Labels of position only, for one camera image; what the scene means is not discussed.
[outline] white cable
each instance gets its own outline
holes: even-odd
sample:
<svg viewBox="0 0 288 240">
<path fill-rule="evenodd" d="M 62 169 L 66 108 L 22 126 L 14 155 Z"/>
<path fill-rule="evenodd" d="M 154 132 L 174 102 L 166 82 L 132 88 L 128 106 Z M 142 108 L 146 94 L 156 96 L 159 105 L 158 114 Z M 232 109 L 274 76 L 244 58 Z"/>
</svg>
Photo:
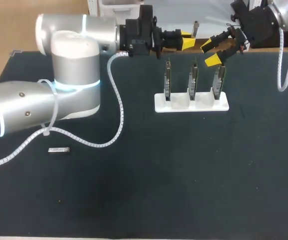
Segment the white cable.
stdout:
<svg viewBox="0 0 288 240">
<path fill-rule="evenodd" d="M 128 56 L 127 52 L 116 53 L 115 55 L 113 55 L 108 60 L 108 63 L 107 63 L 108 76 L 109 76 L 110 82 L 111 82 L 111 84 L 112 84 L 112 86 L 114 88 L 114 91 L 115 91 L 115 94 L 116 94 L 116 97 L 117 97 L 117 100 L 118 100 L 118 103 L 119 103 L 119 109 L 120 109 L 120 123 L 119 123 L 119 127 L 118 127 L 116 135 L 113 137 L 112 140 L 110 140 L 110 141 L 108 141 L 106 143 L 96 144 L 96 143 L 91 143 L 91 142 L 85 141 L 85 140 L 81 139 L 80 137 L 77 137 L 77 136 L 71 134 L 70 132 L 68 132 L 66 130 L 63 130 L 63 129 L 60 129 L 58 127 L 56 127 L 56 128 L 52 127 L 50 130 L 53 131 L 53 132 L 56 131 L 56 132 L 59 132 L 60 134 L 66 135 L 66 136 L 72 138 L 73 140 L 75 140 L 75 141 L 77 141 L 77 142 L 79 142 L 81 144 L 87 145 L 89 147 L 104 148 L 104 147 L 107 147 L 107 146 L 113 144 L 118 139 L 118 137 L 121 134 L 122 129 L 123 129 L 123 125 L 124 125 L 124 107 L 123 107 L 123 102 L 122 102 L 122 99 L 121 99 L 121 97 L 119 95 L 117 86 L 116 86 L 116 84 L 114 82 L 114 79 L 113 79 L 113 75 L 112 75 L 112 72 L 111 72 L 111 64 L 116 58 L 118 58 L 118 57 L 126 57 L 126 56 Z M 4 163 L 7 163 L 10 160 L 12 160 L 14 157 L 16 157 L 34 138 L 36 138 L 38 135 L 41 135 L 44 131 L 46 131 L 46 128 L 39 129 L 36 132 L 34 132 L 14 152 L 12 152 L 7 157 L 0 159 L 0 165 L 2 165 Z"/>
<path fill-rule="evenodd" d="M 278 78 L 278 90 L 283 92 L 288 87 L 288 71 L 286 75 L 286 79 L 284 85 L 282 86 L 282 64 L 283 64 L 283 52 L 284 52 L 284 31 L 279 28 L 280 33 L 280 49 L 279 49 L 279 59 L 278 59 L 278 70 L 277 70 L 277 78 Z"/>
<path fill-rule="evenodd" d="M 38 83 L 42 83 L 42 82 L 46 82 L 50 88 L 52 89 L 54 98 L 55 98 L 55 102 L 54 102 L 54 108 L 53 108 L 53 116 L 50 120 L 50 123 L 48 125 L 48 127 L 46 128 L 46 130 L 43 132 L 44 136 L 49 136 L 49 131 L 50 129 L 53 127 L 54 122 L 56 121 L 57 118 L 57 114 L 58 114 L 58 95 L 57 95 L 57 91 L 56 88 L 54 87 L 54 85 L 50 82 L 50 80 L 47 79 L 40 79 L 37 81 Z"/>
</svg>

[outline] black table mat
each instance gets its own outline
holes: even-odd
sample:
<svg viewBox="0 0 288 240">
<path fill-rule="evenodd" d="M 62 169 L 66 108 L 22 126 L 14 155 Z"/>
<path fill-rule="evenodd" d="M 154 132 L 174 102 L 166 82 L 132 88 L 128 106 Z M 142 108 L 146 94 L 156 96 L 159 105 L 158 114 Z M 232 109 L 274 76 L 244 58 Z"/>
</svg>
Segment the black table mat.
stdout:
<svg viewBox="0 0 288 240">
<path fill-rule="evenodd" d="M 227 63 L 228 112 L 155 113 L 165 60 L 172 91 L 185 91 L 191 62 L 199 91 L 214 69 L 202 54 L 122 58 L 112 71 L 125 127 L 103 149 L 66 136 L 39 136 L 0 166 L 0 236 L 288 239 L 288 89 L 277 90 L 276 53 L 237 55 Z M 284 57 L 284 73 L 288 54 Z M 88 141 L 110 140 L 119 109 L 101 59 L 101 107 L 94 116 L 57 122 Z M 53 79 L 51 59 L 11 57 L 4 81 Z M 0 158 L 39 127 L 0 138 Z M 50 147 L 70 147 L 49 155 Z"/>
</svg>

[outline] wooden floor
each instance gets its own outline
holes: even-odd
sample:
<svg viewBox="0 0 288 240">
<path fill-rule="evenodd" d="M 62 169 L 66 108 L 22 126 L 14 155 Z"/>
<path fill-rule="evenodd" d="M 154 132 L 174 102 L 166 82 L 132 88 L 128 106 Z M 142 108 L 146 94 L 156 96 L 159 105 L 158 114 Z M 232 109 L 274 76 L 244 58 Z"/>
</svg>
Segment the wooden floor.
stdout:
<svg viewBox="0 0 288 240">
<path fill-rule="evenodd" d="M 0 73 L 9 53 L 15 50 L 36 51 L 34 26 L 40 13 L 87 14 L 87 0 L 0 0 Z M 189 52 L 200 52 L 199 40 Z M 229 47 L 230 42 L 222 45 Z M 256 51 L 277 51 L 278 49 L 260 49 Z"/>
</svg>

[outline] metal tab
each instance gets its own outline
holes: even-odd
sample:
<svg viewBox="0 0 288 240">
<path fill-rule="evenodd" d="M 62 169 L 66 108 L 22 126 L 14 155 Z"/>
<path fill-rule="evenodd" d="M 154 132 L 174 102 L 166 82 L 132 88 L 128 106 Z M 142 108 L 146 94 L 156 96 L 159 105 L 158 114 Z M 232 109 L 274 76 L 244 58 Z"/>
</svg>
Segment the metal tab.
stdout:
<svg viewBox="0 0 288 240">
<path fill-rule="evenodd" d="M 220 65 L 215 72 L 214 81 L 213 81 L 213 93 L 215 100 L 219 100 L 220 93 L 222 92 L 224 80 L 226 75 L 226 67 Z"/>
<path fill-rule="evenodd" d="M 61 152 L 62 152 L 62 153 L 69 153 L 69 151 L 70 151 L 69 147 L 62 147 L 62 148 L 61 148 L 61 147 L 59 147 L 59 148 L 58 148 L 58 147 L 56 147 L 56 148 L 55 148 L 55 147 L 53 147 L 53 148 L 50 147 L 50 148 L 48 149 L 48 152 L 49 152 L 49 153 L 55 153 L 55 152 L 56 152 L 56 153 L 58 153 L 58 152 L 59 152 L 59 153 L 61 153 Z"/>
<path fill-rule="evenodd" d="M 166 71 L 164 75 L 164 91 L 166 101 L 170 101 L 170 93 L 171 93 L 171 65 L 170 61 L 166 62 Z"/>
<path fill-rule="evenodd" d="M 194 22 L 194 27 L 193 27 L 193 32 L 192 32 L 192 38 L 196 38 L 197 32 L 199 28 L 199 22 L 195 21 Z"/>
<path fill-rule="evenodd" d="M 198 79 L 198 67 L 197 62 L 194 61 L 191 72 L 189 73 L 189 80 L 188 80 L 188 93 L 190 101 L 195 100 L 195 95 L 197 92 L 197 79 Z"/>
</svg>

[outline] white stand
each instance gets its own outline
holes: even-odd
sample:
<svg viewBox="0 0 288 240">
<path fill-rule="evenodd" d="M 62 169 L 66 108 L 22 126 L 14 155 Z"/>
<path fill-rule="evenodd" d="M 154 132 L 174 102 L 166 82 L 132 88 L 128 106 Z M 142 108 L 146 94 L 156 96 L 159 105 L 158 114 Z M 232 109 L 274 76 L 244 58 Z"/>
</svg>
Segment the white stand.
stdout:
<svg viewBox="0 0 288 240">
<path fill-rule="evenodd" d="M 226 94 L 221 92 L 220 99 L 215 100 L 212 88 L 210 92 L 197 92 L 194 101 L 190 101 L 188 91 L 171 93 L 170 101 L 166 101 L 164 93 L 155 94 L 155 111 L 157 113 L 220 112 L 228 110 L 229 104 Z"/>
</svg>

